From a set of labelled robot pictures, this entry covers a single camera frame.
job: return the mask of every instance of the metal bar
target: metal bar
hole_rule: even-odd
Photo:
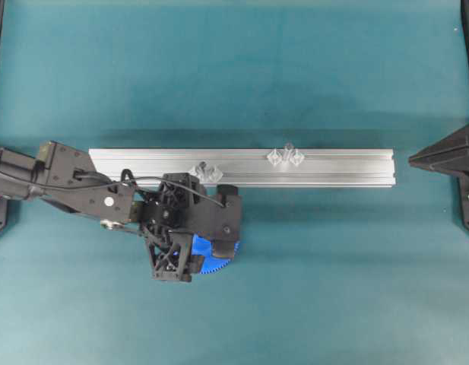
[[[114,180],[122,169],[139,176],[185,173],[205,162],[222,177],[207,186],[233,184],[245,187],[391,187],[395,162],[391,149],[299,149],[305,158],[299,166],[284,161],[273,166],[269,149],[90,149],[97,171]],[[141,181],[156,186],[158,181]]]

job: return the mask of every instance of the screw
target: screw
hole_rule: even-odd
[[[111,196],[108,196],[104,199],[104,204],[107,207],[112,207],[114,205],[114,199]]]

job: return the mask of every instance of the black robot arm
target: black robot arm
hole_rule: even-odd
[[[140,179],[158,179],[160,185],[146,190],[136,183]],[[207,196],[188,173],[135,179],[130,170],[114,182],[96,171],[88,153],[53,141],[40,146],[36,158],[0,148],[0,195],[41,198],[109,230],[143,237],[153,276],[160,280],[190,281],[200,272],[204,257],[192,255],[194,235],[211,241],[212,255],[220,259],[231,259],[239,241],[241,198],[235,186],[218,186]]]

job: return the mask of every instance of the black bracket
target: black bracket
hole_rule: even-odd
[[[469,125],[410,157],[410,165],[459,180],[462,220],[469,229]]]

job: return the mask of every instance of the wire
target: wire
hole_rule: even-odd
[[[91,189],[98,189],[98,188],[109,188],[111,186],[117,186],[119,184],[133,183],[133,182],[140,181],[140,180],[158,180],[158,181],[161,181],[162,183],[170,184],[170,185],[179,187],[181,189],[184,189],[188,192],[191,192],[194,195],[200,196],[201,198],[204,198],[204,199],[206,199],[210,202],[213,202],[214,204],[217,204],[222,208],[225,208],[224,204],[217,201],[216,199],[211,198],[210,196],[202,194],[202,193],[200,193],[200,192],[198,192],[194,189],[189,188],[188,186],[182,185],[179,182],[170,181],[168,179],[164,179],[163,177],[158,177],[158,176],[142,176],[142,177],[136,177],[134,179],[123,179],[123,180],[120,180],[120,181],[108,182],[107,184],[102,184],[102,185],[81,186],[81,187],[75,187],[75,188],[74,187],[65,188],[65,187],[61,187],[61,186],[50,186],[50,185],[45,185],[45,184],[39,184],[38,182],[29,182],[29,181],[26,181],[25,179],[20,179],[19,177],[12,176],[12,175],[9,175],[7,173],[3,173],[2,171],[0,171],[0,176],[2,176],[3,178],[9,179],[11,181],[15,181],[17,183],[26,184],[26,185],[29,185],[29,186],[36,186],[36,187],[39,187],[41,189],[56,190],[56,191],[60,191],[60,192],[91,190]]]

